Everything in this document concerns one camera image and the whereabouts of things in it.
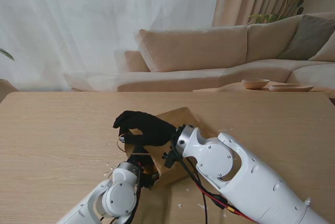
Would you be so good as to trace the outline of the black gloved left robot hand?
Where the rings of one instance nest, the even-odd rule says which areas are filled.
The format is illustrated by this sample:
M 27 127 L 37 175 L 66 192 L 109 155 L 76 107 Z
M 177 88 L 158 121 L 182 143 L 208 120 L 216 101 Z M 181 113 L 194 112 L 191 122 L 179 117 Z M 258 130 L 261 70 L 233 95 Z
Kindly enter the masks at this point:
M 133 153 L 128 158 L 128 161 L 131 163 L 139 164 L 141 167 L 154 165 L 153 159 L 148 153 Z

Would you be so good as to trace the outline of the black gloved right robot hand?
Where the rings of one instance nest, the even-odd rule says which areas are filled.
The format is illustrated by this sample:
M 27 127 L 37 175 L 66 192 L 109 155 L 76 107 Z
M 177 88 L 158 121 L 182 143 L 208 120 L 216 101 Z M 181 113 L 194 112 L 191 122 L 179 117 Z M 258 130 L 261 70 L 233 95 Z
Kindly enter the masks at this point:
M 141 111 L 124 111 L 113 124 L 119 129 L 125 144 L 159 147 L 167 144 L 176 127 L 158 117 Z

